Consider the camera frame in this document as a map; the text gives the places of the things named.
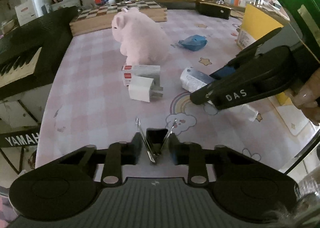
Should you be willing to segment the person right hand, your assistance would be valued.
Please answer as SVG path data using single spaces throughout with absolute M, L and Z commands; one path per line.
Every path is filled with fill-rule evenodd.
M 291 89 L 285 91 L 285 94 L 291 99 L 296 108 L 300 109 L 304 116 L 314 125 L 319 126 L 319 69 L 317 69 L 310 79 L 302 86 L 297 94 Z

